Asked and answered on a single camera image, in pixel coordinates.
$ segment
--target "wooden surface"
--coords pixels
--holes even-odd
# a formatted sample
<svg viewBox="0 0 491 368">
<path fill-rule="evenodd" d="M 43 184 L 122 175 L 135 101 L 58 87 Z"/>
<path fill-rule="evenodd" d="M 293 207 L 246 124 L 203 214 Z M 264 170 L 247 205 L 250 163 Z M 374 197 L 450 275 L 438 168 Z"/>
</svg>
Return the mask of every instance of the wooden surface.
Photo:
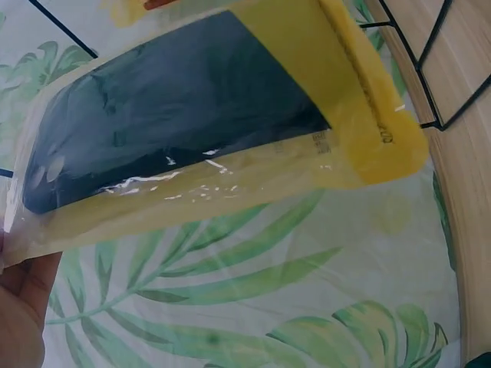
<svg viewBox="0 0 491 368">
<path fill-rule="evenodd" d="M 448 121 L 491 74 L 491 0 L 453 0 L 423 73 Z"/>
<path fill-rule="evenodd" d="M 379 19 L 378 0 L 366 0 Z M 386 0 L 417 57 L 442 0 Z M 427 106 L 404 50 L 385 33 L 403 70 L 418 117 Z M 454 0 L 423 67 L 440 116 L 447 120 L 491 74 L 491 1 Z M 491 351 L 491 89 L 446 132 L 427 130 L 447 203 L 459 283 L 463 363 Z"/>
</svg>

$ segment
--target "plastic bag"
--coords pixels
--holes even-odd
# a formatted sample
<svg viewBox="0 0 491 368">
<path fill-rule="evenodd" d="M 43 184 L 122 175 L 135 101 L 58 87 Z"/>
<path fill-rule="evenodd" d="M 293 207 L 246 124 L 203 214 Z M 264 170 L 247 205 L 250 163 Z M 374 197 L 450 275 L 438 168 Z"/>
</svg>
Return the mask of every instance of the plastic bag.
<svg viewBox="0 0 491 368">
<path fill-rule="evenodd" d="M 426 140 L 341 0 L 249 0 L 46 87 L 4 262 L 416 172 Z"/>
</svg>

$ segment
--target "dark navy fabric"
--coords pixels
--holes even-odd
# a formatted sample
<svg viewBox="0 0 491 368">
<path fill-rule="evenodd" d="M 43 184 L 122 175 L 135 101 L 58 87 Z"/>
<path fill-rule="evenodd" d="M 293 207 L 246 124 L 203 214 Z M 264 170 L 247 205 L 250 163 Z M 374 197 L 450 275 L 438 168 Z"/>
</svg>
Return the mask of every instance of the dark navy fabric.
<svg viewBox="0 0 491 368">
<path fill-rule="evenodd" d="M 327 127 L 280 63 L 226 11 L 142 44 L 61 90 L 42 118 L 24 203 L 48 212 L 133 176 Z M 60 156 L 63 169 L 49 182 L 43 172 Z"/>
</svg>

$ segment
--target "black wire rack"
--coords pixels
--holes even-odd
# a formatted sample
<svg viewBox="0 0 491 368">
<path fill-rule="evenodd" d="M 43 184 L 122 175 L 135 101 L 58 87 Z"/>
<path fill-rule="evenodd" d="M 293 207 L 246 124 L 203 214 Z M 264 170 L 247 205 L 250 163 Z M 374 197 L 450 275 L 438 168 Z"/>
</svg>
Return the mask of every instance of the black wire rack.
<svg viewBox="0 0 491 368">
<path fill-rule="evenodd" d="M 423 66 L 428 58 L 428 55 L 430 54 L 431 48 L 434 46 L 435 40 L 437 39 L 440 33 L 440 29 L 442 28 L 442 25 L 445 22 L 445 18 L 447 17 L 450 7 L 452 6 L 453 0 L 443 1 L 442 7 L 440 9 L 440 13 L 438 14 L 435 25 L 431 30 L 430 36 L 427 40 L 427 43 L 424 45 L 423 52 L 421 53 L 419 59 L 416 57 L 416 55 L 414 55 L 414 52 L 409 45 L 409 42 L 407 42 L 406 36 L 400 29 L 399 24 L 396 22 L 396 19 L 392 14 L 392 11 L 390 11 L 389 7 L 387 6 L 385 0 L 378 0 L 378 1 L 382 5 L 382 8 L 384 9 L 384 12 L 389 20 L 383 22 L 377 22 L 377 23 L 368 23 L 368 24 L 361 25 L 361 27 L 374 28 L 374 27 L 381 27 L 381 26 L 390 26 L 395 29 L 397 35 L 399 36 L 399 39 L 401 40 L 404 48 L 406 49 L 407 54 L 409 55 L 409 59 L 411 60 L 411 63 L 414 66 L 414 70 L 416 71 L 418 79 L 420 80 L 421 85 L 423 86 L 425 97 L 428 101 L 428 104 L 430 105 L 430 109 L 433 114 L 434 121 L 429 123 L 422 123 L 421 127 L 423 129 L 436 128 L 441 132 L 449 129 L 452 125 L 455 124 L 456 121 L 458 121 L 458 119 L 462 115 L 464 115 L 464 113 L 469 109 L 469 107 L 471 107 L 477 101 L 477 99 L 479 99 L 479 97 L 481 97 L 484 94 L 484 92 L 489 88 L 489 86 L 491 86 L 491 74 L 490 74 L 484 80 L 484 82 L 482 82 L 481 85 L 476 89 L 476 91 L 470 95 L 467 101 L 455 112 L 455 114 L 452 115 L 450 119 L 448 119 L 447 121 L 443 121 L 442 118 L 440 117 L 440 113 L 438 112 L 437 105 L 434 101 L 433 95 L 431 94 L 431 89 L 428 86 L 427 80 L 423 74 Z"/>
<path fill-rule="evenodd" d="M 92 58 L 97 58 L 97 53 L 89 48 L 87 44 L 85 44 L 77 35 L 71 31 L 66 25 L 64 25 L 58 18 L 56 18 L 49 10 L 46 9 L 38 0 L 28 0 L 37 10 L 39 10 L 49 21 L 51 21 L 56 27 L 58 27 L 63 33 L 65 33 L 75 44 L 80 46 L 84 51 L 86 51 Z M 421 53 L 421 56 L 419 59 L 416 57 L 414 54 L 413 50 L 411 49 L 409 43 L 407 42 L 406 36 L 400 29 L 399 24 L 396 22 L 396 19 L 394 15 L 392 14 L 392 11 L 390 11 L 389 7 L 387 6 L 387 3 L 385 0 L 378 0 L 385 11 L 385 14 L 388 17 L 388 21 L 379 21 L 379 22 L 374 22 L 374 23 L 367 23 L 367 24 L 362 24 L 360 25 L 361 28 L 367 29 L 367 28 L 377 28 L 377 27 L 384 27 L 384 26 L 389 26 L 395 29 L 397 32 L 397 35 L 399 39 L 401 40 L 408 56 L 409 59 L 411 60 L 411 63 L 414 66 L 414 70 L 416 71 L 416 74 L 418 76 L 418 79 L 421 82 L 421 85 L 423 87 L 423 91 L 425 94 L 425 97 L 428 101 L 428 104 L 430 105 L 431 112 L 433 114 L 434 121 L 429 122 L 429 123 L 422 123 L 421 127 L 423 129 L 426 128 L 436 128 L 439 131 L 445 131 L 449 129 L 452 125 L 455 124 L 458 119 L 464 115 L 464 113 L 479 99 L 480 96 L 484 94 L 484 92 L 491 86 L 491 74 L 484 80 L 484 82 L 481 83 L 481 85 L 476 89 L 476 91 L 467 99 L 467 101 L 455 112 L 455 114 L 448 119 L 448 121 L 443 121 L 442 118 L 440 117 L 440 114 L 438 112 L 437 105 L 434 101 L 434 98 L 431 94 L 431 89 L 428 86 L 428 83 L 426 81 L 426 78 L 423 74 L 423 66 L 425 61 L 428 58 L 428 55 L 430 54 L 431 48 L 433 47 L 435 40 L 437 39 L 440 29 L 445 22 L 445 18 L 450 10 L 450 7 L 452 6 L 453 0 L 444 0 L 442 7 L 440 9 L 440 13 L 438 14 L 437 20 L 435 22 L 435 25 L 433 26 L 433 29 L 431 30 L 430 36 L 427 40 L 427 43 L 425 44 L 423 48 L 423 52 Z M 5 169 L 0 169 L 0 176 L 8 177 L 11 178 L 13 175 L 12 171 L 5 170 Z"/>
</svg>

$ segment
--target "floral tablecloth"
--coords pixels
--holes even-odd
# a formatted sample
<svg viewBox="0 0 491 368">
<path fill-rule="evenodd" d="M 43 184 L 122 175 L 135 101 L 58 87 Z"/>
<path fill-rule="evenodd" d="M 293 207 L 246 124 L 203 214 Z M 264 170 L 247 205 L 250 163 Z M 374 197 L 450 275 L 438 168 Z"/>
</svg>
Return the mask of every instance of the floral tablecloth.
<svg viewBox="0 0 491 368">
<path fill-rule="evenodd" d="M 232 0 L 41 3 L 99 55 Z M 371 16 L 346 4 L 358 22 Z M 0 4 L 0 164 L 29 101 L 91 57 L 28 2 Z M 387 45 L 367 31 L 411 102 Z M 7 179 L 0 181 L 5 191 Z M 322 190 L 67 251 L 46 367 L 459 366 L 451 237 L 430 163 L 402 180 Z"/>
</svg>

